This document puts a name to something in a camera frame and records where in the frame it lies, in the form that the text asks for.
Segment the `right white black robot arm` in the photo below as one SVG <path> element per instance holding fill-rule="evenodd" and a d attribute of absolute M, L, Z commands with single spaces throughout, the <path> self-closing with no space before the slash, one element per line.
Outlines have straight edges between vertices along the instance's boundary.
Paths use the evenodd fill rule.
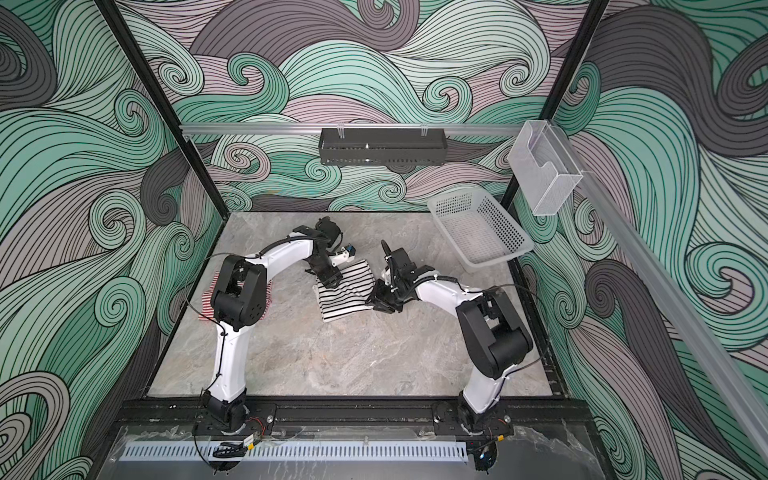
<path fill-rule="evenodd" d="M 473 370 L 458 400 L 458 415 L 474 431 L 498 403 L 506 378 L 533 350 L 534 342 L 502 286 L 471 289 L 429 265 L 418 266 L 402 249 L 381 242 L 385 269 L 366 303 L 400 313 L 412 301 L 429 303 L 458 321 Z"/>

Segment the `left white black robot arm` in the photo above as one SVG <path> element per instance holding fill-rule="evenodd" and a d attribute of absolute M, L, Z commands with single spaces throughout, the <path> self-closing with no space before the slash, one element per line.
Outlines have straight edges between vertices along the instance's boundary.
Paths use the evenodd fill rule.
<path fill-rule="evenodd" d="M 229 254 L 219 270 L 209 305 L 217 335 L 214 371 L 202 392 L 209 417 L 227 434 L 239 432 L 248 417 L 246 360 L 250 332 L 267 309 L 269 283 L 288 267 L 305 262 L 325 287 L 342 280 L 339 266 L 354 257 L 343 246 L 343 233 L 329 217 L 313 227 L 301 225 L 255 254 Z"/>

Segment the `red white striped tank top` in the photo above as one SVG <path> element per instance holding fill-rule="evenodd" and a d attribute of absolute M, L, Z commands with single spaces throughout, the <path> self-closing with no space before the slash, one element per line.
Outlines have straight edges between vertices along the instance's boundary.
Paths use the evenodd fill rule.
<path fill-rule="evenodd" d="M 206 321 L 212 322 L 215 320 L 214 308 L 211 306 L 210 302 L 219 278 L 219 274 L 220 274 L 219 271 L 214 272 L 209 287 L 201 295 L 201 307 L 199 309 L 199 312 L 197 313 L 197 318 L 201 322 L 206 322 Z M 262 314 L 263 317 L 266 317 L 268 315 L 268 312 L 272 305 L 272 289 L 273 289 L 273 282 L 270 281 L 266 285 L 265 308 Z"/>

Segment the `black white striped tank top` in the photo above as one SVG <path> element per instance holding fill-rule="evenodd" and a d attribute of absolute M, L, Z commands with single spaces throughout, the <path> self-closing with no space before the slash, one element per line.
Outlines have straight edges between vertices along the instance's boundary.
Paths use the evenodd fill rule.
<path fill-rule="evenodd" d="M 325 287 L 319 281 L 313 286 L 324 323 L 373 309 L 368 300 L 373 293 L 376 278 L 368 261 L 361 260 L 348 265 L 340 273 L 342 278 L 335 288 Z"/>

